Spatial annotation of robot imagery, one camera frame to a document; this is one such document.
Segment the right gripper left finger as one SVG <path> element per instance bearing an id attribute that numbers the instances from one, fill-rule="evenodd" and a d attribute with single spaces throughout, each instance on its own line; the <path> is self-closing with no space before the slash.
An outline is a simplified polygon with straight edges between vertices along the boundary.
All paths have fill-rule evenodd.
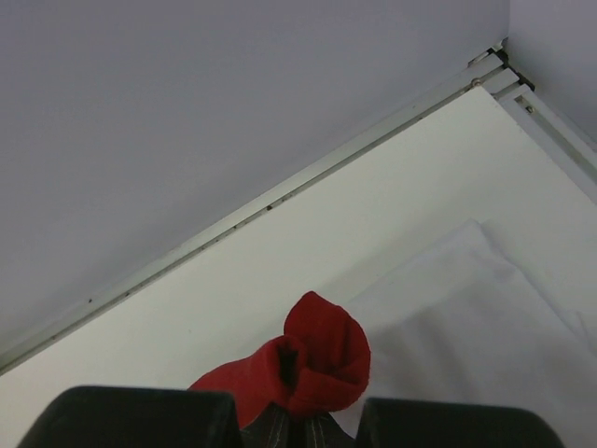
<path id="1" fill-rule="evenodd" d="M 77 386 L 35 419 L 20 447 L 291 447 L 270 409 L 242 428 L 229 393 Z"/>

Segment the red t-shirt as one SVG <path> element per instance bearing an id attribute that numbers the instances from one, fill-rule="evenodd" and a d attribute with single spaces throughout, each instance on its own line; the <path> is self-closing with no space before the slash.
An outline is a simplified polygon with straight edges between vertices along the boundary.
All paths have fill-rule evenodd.
<path id="1" fill-rule="evenodd" d="M 271 405 L 303 419 L 355 403 L 368 386 L 370 361 L 360 324 L 310 291 L 291 308 L 282 335 L 249 357 L 205 373 L 189 388 L 231 394 L 241 427 Z"/>

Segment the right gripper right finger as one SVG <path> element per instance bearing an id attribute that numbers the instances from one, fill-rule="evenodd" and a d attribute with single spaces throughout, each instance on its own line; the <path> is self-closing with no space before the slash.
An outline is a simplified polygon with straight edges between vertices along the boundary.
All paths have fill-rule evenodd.
<path id="1" fill-rule="evenodd" d="M 298 426 L 299 447 L 553 447 L 555 431 L 539 416 L 508 407 L 367 399 L 357 434 L 328 414 Z"/>

